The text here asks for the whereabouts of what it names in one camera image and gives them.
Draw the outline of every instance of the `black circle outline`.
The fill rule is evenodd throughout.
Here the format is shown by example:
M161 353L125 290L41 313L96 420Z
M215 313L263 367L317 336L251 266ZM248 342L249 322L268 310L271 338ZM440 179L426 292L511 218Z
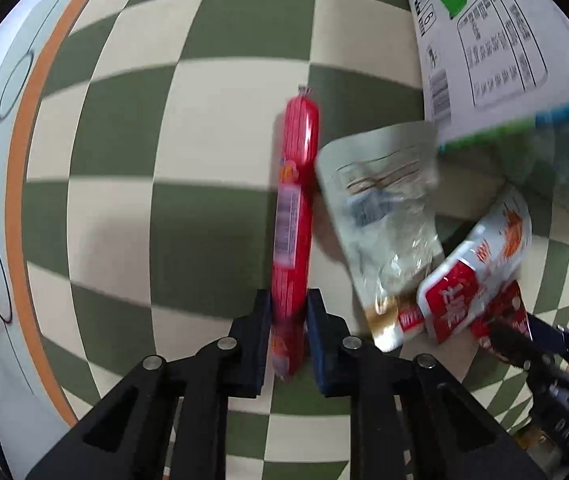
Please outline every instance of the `black circle outline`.
M11 81L11 77L14 75L15 71L20 66L23 59L25 57L29 57L29 68L26 70L26 74L24 74L24 79L22 80L22 84L20 85L20 90L18 90L18 93L14 97L13 102L11 103L11 106L7 110L7 113L3 115L2 112L0 111L0 123L8 117L8 115L11 113L11 110L13 110L13 108L16 106L16 103L18 102L18 98L20 97L20 94L22 93L22 90L24 89L24 85L26 84L26 80L29 79L29 74L31 73L31 68L34 65L35 56L36 56L36 54L34 53L32 48L27 50L26 54L24 54L24 56L22 56L20 58L20 60L13 67L11 74L9 74L9 76L7 77L7 82L5 82L5 87L3 88L2 95L0 96L0 108L2 107L2 99L4 99L4 94L7 91L7 86L8 86L8 83Z

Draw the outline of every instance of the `red sausage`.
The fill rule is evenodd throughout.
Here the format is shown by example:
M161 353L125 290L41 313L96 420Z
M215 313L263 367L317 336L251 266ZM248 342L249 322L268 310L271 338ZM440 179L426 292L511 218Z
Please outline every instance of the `red sausage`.
M307 90L287 103L276 206L272 269L274 368L290 377L305 357L305 299L318 152L318 107Z

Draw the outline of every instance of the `nutrition label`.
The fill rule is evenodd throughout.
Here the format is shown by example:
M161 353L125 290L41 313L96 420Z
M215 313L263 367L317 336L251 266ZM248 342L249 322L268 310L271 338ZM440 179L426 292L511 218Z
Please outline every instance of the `nutrition label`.
M475 107L533 91L545 60L515 0L476 0L458 20Z

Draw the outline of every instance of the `red and white snack package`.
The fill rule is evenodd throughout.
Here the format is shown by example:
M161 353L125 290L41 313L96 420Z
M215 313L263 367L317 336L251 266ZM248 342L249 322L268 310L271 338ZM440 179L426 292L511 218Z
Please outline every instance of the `red and white snack package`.
M305 301L311 252L311 214L318 152L318 107L308 90L287 103L276 206L271 278L273 364L283 379L305 358Z
M480 316L514 275L531 237L527 203L509 187L418 288L429 335L442 343Z
M509 323L514 329L531 339L527 311L523 303L522 295L520 294L520 287L516 280L501 290L498 295L489 302L484 314L474 319L471 325L469 325L469 330L478 340L482 348L503 358L500 353L493 348L491 339L489 338L489 323L497 318L502 318L504 322Z

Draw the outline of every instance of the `barcode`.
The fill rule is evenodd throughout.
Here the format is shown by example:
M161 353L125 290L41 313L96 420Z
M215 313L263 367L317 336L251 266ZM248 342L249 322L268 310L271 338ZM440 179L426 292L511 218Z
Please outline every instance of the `barcode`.
M436 75L429 78L429 90L431 91L431 106L434 121L450 119L451 102L449 101L447 71L440 70L436 72Z
M274 234L274 262L283 267L295 265L295 244L298 234L300 187L278 187L276 205L276 232Z

